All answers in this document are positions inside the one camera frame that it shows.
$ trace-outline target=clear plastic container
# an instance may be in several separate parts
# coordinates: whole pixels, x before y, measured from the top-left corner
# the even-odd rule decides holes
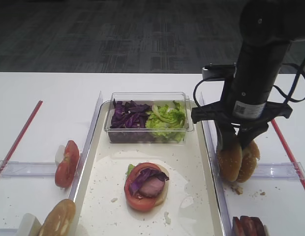
[[[184,123],[182,128],[112,128],[112,117],[115,113],[115,102],[122,102],[124,106],[127,102],[135,102],[137,105],[147,104],[151,108],[153,105],[163,107],[169,106],[168,111],[175,108],[175,103],[179,103],[184,112]],[[104,124],[112,143],[184,143],[186,132],[193,130],[190,121],[190,107],[188,97],[183,92],[128,92],[113,93],[110,101],[109,111]]]

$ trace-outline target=gray carpet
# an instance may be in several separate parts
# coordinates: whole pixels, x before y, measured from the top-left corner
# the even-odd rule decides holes
[[[237,60],[245,3],[0,0],[0,71],[200,73]],[[295,43],[285,62],[304,56],[305,42]]]

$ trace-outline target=cut bread roll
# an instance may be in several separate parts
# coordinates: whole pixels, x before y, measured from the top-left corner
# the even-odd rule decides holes
[[[217,152],[220,175],[227,181],[243,183],[247,181],[260,159],[260,151],[254,141],[241,149],[238,138],[235,136],[228,149]]]
[[[166,168],[164,168],[163,166],[157,165],[162,172],[164,172],[166,174],[167,177],[169,177],[169,172]],[[167,194],[168,194],[168,189],[169,189],[169,181],[165,181],[165,184],[163,186],[163,190],[162,192],[158,195],[157,197],[157,201],[154,204],[154,206],[158,206],[160,204],[162,204],[164,202],[164,200],[166,200],[167,198]]]
[[[46,217],[38,236],[66,236],[76,213],[70,199],[60,201]]]

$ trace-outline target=white label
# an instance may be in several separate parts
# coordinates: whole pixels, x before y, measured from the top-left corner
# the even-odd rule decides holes
[[[233,115],[239,118],[256,119],[259,118],[263,112],[265,103],[259,105],[249,105],[240,101],[236,101],[233,109]]]

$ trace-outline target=robotic arm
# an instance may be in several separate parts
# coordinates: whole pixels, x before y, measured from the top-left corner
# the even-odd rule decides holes
[[[245,148],[268,129],[277,116],[289,118],[292,108],[284,103],[267,101],[291,42],[305,40],[305,0],[250,0],[240,18],[243,44],[234,65],[208,65],[194,90],[197,108],[192,120],[214,120],[218,149],[228,148],[238,128],[238,138]],[[298,68],[294,87],[302,70]],[[195,98],[204,81],[224,80],[220,101],[200,106]]]

